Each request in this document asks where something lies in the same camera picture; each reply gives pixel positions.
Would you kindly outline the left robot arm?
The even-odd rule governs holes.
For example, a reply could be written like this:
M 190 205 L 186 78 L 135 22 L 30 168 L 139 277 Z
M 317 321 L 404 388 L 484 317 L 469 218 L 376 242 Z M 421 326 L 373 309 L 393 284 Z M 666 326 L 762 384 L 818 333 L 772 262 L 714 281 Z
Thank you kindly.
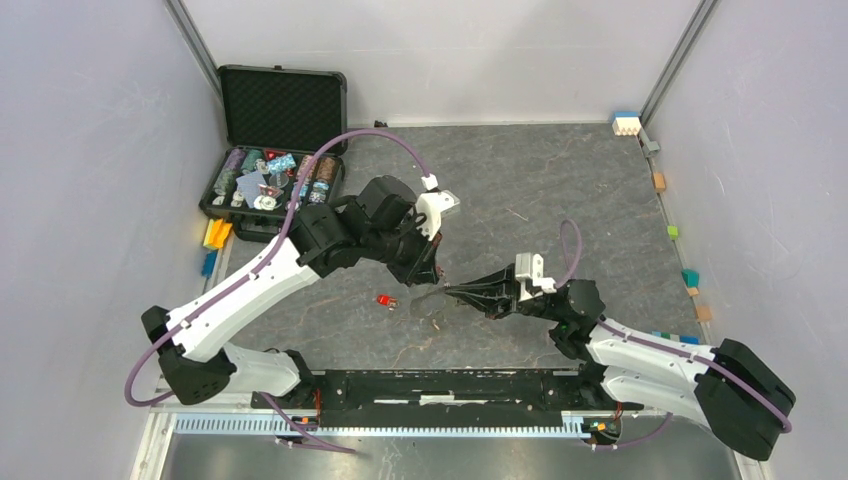
M 306 405 L 314 381 L 293 350 L 250 350 L 236 333 L 295 292 L 361 260 L 385 265 L 406 286 L 436 284 L 443 217 L 459 200 L 435 188 L 415 194 L 392 176 L 357 195 L 309 204 L 256 257 L 200 298 L 142 316 L 165 381 L 183 405 L 220 393 L 265 392 L 290 407 Z

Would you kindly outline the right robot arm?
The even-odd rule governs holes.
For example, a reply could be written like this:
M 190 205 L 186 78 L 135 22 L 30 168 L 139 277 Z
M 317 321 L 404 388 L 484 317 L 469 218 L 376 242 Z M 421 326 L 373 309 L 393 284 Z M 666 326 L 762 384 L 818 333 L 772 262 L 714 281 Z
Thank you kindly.
M 793 429 L 795 394 L 751 348 L 732 339 L 690 344 L 627 327 L 605 315 L 593 280 L 557 283 L 511 264 L 445 293 L 491 319 L 520 314 L 553 322 L 549 337 L 581 362 L 577 392 L 591 408 L 613 401 L 660 409 L 759 461 Z

